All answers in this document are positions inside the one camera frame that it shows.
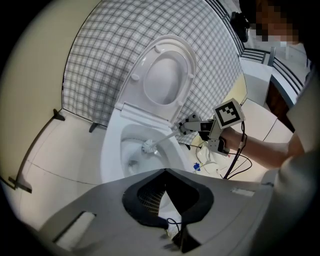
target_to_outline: toilet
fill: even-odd
[[[161,168],[194,171],[174,136],[137,164],[128,162],[145,141],[173,132],[196,67],[193,49],[175,35],[157,38],[142,52],[121,87],[108,123],[101,151],[102,183]]]

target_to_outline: toilet lid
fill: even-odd
[[[196,55],[182,38],[163,35],[139,56],[126,77],[115,108],[137,107],[174,123],[196,74]]]

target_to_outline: checkered wallpaper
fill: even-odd
[[[154,39],[177,35],[193,48],[197,72],[177,122],[212,116],[241,70],[236,46],[204,0],[103,0],[84,22],[67,59],[63,108],[108,126],[120,88]],[[178,137],[190,144],[196,133]]]

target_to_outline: black bracket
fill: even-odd
[[[276,56],[276,48],[271,47],[270,56],[269,56],[269,60],[268,60],[268,66],[270,66],[270,67],[274,66],[275,56]]]
[[[94,129],[96,129],[96,127],[98,126],[99,124],[94,122],[91,124],[90,126],[90,129],[89,129],[89,133],[92,133],[94,131]]]
[[[8,179],[16,188],[20,188],[28,193],[32,193],[31,185],[25,181],[24,177],[21,176],[19,179],[15,179],[14,177],[10,176]]]
[[[65,117],[61,115],[55,108],[53,109],[53,119],[57,119],[60,121],[65,121]]]

